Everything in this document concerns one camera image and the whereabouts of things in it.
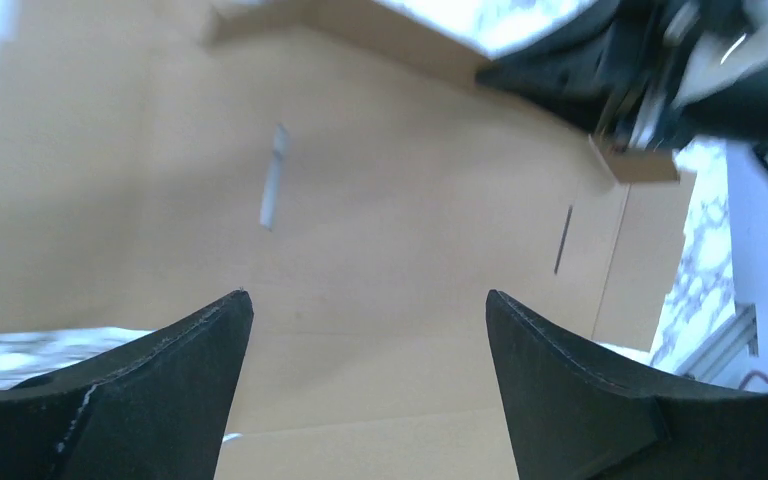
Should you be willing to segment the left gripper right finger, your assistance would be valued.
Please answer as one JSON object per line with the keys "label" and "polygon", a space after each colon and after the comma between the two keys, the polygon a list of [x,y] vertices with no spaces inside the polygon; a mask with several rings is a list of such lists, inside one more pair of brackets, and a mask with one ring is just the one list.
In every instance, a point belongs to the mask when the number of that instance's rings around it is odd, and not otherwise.
{"label": "left gripper right finger", "polygon": [[672,375],[508,294],[486,327],[522,479],[768,479],[768,393]]}

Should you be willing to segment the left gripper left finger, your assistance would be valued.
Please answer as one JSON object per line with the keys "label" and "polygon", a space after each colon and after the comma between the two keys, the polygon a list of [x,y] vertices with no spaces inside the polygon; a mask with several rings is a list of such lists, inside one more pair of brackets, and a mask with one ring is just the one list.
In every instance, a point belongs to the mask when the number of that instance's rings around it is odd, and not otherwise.
{"label": "left gripper left finger", "polygon": [[210,479],[254,314],[235,290],[153,333],[0,389],[0,479]]}

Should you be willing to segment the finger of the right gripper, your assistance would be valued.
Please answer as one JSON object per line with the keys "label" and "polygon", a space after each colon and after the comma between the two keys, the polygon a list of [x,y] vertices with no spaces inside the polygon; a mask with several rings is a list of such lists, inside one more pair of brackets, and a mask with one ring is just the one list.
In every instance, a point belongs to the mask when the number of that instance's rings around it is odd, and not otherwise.
{"label": "finger of the right gripper", "polygon": [[625,115],[653,76],[661,1],[596,1],[534,43],[478,68],[475,83],[586,132]]}

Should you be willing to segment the aluminium frame rail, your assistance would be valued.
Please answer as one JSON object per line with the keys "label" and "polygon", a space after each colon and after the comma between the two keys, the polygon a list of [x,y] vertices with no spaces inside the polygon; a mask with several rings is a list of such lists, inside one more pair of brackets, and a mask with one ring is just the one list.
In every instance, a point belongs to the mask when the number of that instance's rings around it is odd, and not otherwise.
{"label": "aluminium frame rail", "polygon": [[759,354],[754,304],[738,303],[735,314],[717,327],[673,371],[698,382],[737,388]]}

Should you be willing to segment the brown cardboard box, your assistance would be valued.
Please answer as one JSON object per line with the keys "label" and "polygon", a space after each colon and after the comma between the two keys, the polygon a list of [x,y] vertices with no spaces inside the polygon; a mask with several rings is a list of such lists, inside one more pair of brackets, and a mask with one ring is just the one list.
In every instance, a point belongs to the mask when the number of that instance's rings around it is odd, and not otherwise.
{"label": "brown cardboard box", "polygon": [[224,479],[513,479],[504,291],[651,345],[691,172],[618,182],[374,1],[23,1],[0,47],[0,333],[254,325]]}

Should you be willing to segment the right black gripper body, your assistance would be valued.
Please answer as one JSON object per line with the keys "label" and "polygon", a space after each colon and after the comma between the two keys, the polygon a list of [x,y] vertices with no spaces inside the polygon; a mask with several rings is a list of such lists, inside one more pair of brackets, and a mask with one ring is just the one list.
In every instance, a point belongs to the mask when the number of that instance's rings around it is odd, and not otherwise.
{"label": "right black gripper body", "polygon": [[699,136],[768,147],[768,1],[683,1],[630,129],[593,134],[611,153],[680,150]]}

